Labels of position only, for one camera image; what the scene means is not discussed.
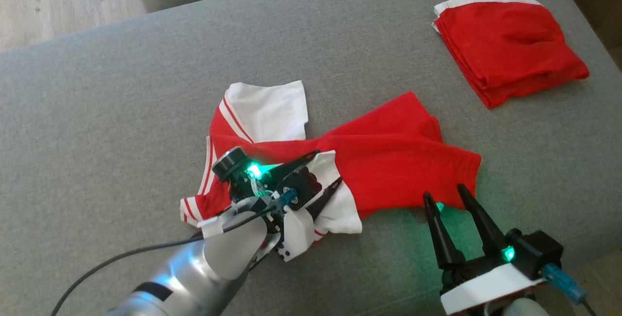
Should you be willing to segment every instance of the black cable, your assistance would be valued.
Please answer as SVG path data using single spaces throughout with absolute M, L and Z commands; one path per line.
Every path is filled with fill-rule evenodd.
M 587 300 L 582 300 L 581 303 L 585 306 L 585 310 L 587 310 L 587 312 L 591 315 L 591 316 L 596 316 L 596 312 L 594 312 L 594 310 L 589 306 L 589 304 L 587 303 Z
M 258 218 L 260 216 L 264 216 L 264 215 L 268 214 L 269 212 L 271 212 L 272 210 L 275 210 L 275 209 L 276 209 L 276 206 L 273 205 L 273 206 L 268 207 L 268 208 L 266 208 L 266 209 L 264 209 L 264 210 L 262 210 L 260 212 L 256 212 L 252 216 L 249 216 L 248 218 L 240 221 L 239 223 L 235 223 L 235 224 L 231 225 L 230 227 L 224 228 L 223 229 L 223 233 L 229 232 L 232 229 L 236 229 L 236 228 L 239 228 L 240 226 L 242 226 L 244 224 L 250 223 L 251 221 L 255 220 L 256 218 Z
M 110 265 L 111 263 L 114 263 L 117 260 L 120 260 L 120 259 L 123 259 L 123 258 L 127 258 L 128 256 L 131 256 L 131 255 L 134 255 L 134 254 L 139 254 L 139 253 L 142 253 L 142 252 L 148 252 L 150 250 L 157 250 L 157 249 L 181 246 L 181 245 L 185 245 L 187 243 L 192 243 L 192 242 L 200 241 L 202 239 L 203 239 L 203 236 L 198 236 L 198 237 L 193 236 L 192 238 L 184 239 L 183 241 L 162 243 L 161 245 L 147 246 L 147 247 L 142 247 L 142 248 L 130 250 L 129 252 L 125 252 L 123 254 L 119 254 L 119 255 L 117 255 L 115 257 L 107 259 L 105 262 L 100 263 L 99 265 L 97 265 L 93 269 L 90 269 L 86 274 L 83 274 L 82 277 L 80 277 L 77 281 L 75 281 L 71 285 L 71 287 L 69 287 L 67 289 L 67 291 L 63 294 L 63 296 L 60 298 L 58 303 L 56 303 L 56 306 L 54 307 L 54 310 L 52 311 L 51 316 L 56 316 L 56 314 L 58 314 L 58 310 L 60 310 L 60 307 L 63 305 L 63 303 L 65 302 L 65 300 L 69 296 L 69 294 L 71 294 L 71 292 L 73 292 L 73 290 L 76 289 L 76 287 L 78 287 L 78 285 L 80 283 L 84 282 L 85 279 L 89 278 L 89 276 L 91 276 L 92 274 L 95 274 L 95 272 L 101 270 L 103 267 L 106 267 L 107 265 Z

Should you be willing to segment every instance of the green light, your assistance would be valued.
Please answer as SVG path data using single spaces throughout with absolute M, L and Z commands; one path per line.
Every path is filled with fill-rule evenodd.
M 256 163 L 251 163 L 248 168 L 246 168 L 246 172 L 254 178 L 261 178 L 261 170 L 259 169 L 259 165 Z
M 506 249 L 502 249 L 501 253 L 503 254 L 503 260 L 509 263 L 514 258 L 514 247 L 509 246 Z

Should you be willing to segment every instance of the light wood floor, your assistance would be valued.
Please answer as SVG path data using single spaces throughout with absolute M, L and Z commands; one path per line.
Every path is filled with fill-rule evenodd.
M 140 0 L 0 0 L 0 52 L 144 13 Z
M 144 15 L 140 0 L 0 0 L 0 52 Z M 571 269 L 599 316 L 622 316 L 622 252 Z M 540 302 L 551 315 L 587 316 L 550 286 Z

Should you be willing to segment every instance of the red stripe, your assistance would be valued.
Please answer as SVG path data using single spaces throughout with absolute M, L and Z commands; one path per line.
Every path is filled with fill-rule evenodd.
M 186 208 L 188 209 L 188 214 L 190 214 L 190 217 L 193 218 L 195 221 L 198 221 L 192 214 L 192 210 L 190 210 L 190 205 L 188 204 L 188 198 L 184 198 L 184 202 L 186 203 Z
M 211 139 L 209 139 L 209 163 L 207 165 L 207 174 L 205 174 L 205 183 L 203 184 L 203 190 L 201 191 L 200 194 L 205 194 L 205 188 L 207 187 L 207 183 L 209 182 L 209 173 L 211 172 L 211 163 L 214 161 L 214 159 L 212 158 L 211 155 L 213 155 L 214 153 L 212 152 L 213 149 L 213 144 L 211 143 Z
M 248 140 L 251 141 L 251 143 L 254 143 L 253 139 L 251 139 L 251 137 L 246 133 L 246 131 L 244 131 L 244 128 L 242 128 L 242 125 L 240 125 L 240 122 L 238 121 L 238 119 L 236 119 L 235 115 L 233 114 L 233 111 L 231 110 L 231 108 L 229 107 L 229 104 L 227 103 L 227 99 L 223 99 L 223 101 L 225 102 L 225 107 L 229 111 L 229 114 L 231 114 L 231 118 L 233 118 L 233 121 L 235 122 L 235 124 L 240 128 L 240 130 L 242 130 L 244 136 L 246 136 Z

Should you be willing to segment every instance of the clothing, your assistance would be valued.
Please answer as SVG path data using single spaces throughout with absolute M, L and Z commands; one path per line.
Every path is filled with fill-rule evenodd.
M 426 191 L 456 208 L 462 207 L 458 183 L 475 192 L 480 156 L 443 144 L 438 120 L 412 92 L 318 139 L 304 139 L 307 120 L 300 81 L 270 88 L 231 85 L 209 128 L 199 194 L 180 203 L 182 220 L 196 225 L 230 204 L 227 184 L 218 181 L 211 167 L 236 146 L 263 164 L 285 163 L 315 149 L 334 157 L 334 178 L 325 181 L 340 175 L 344 182 L 316 220 L 318 236 L 360 232 L 359 217 L 382 209 L 420 207 Z M 309 170 L 314 172 L 313 165 Z
M 434 12 L 433 27 L 488 108 L 589 75 L 536 0 L 449 0 Z

